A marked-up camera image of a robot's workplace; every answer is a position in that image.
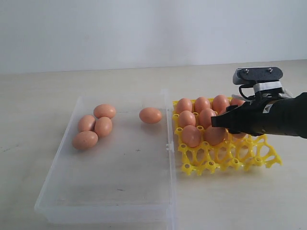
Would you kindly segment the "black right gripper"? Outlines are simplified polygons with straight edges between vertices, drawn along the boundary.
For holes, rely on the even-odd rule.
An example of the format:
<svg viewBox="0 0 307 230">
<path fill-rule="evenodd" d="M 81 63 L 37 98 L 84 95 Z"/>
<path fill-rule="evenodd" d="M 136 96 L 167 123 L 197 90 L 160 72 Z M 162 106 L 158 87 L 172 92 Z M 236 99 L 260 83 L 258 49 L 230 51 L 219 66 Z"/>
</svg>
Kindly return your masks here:
<svg viewBox="0 0 307 230">
<path fill-rule="evenodd" d="M 247 103 L 228 106 L 224 114 L 211 117 L 212 127 L 252 136 L 272 134 L 307 137 L 306 92 L 292 99 L 271 101 L 254 111 L 246 111 L 246 106 Z"/>
</svg>

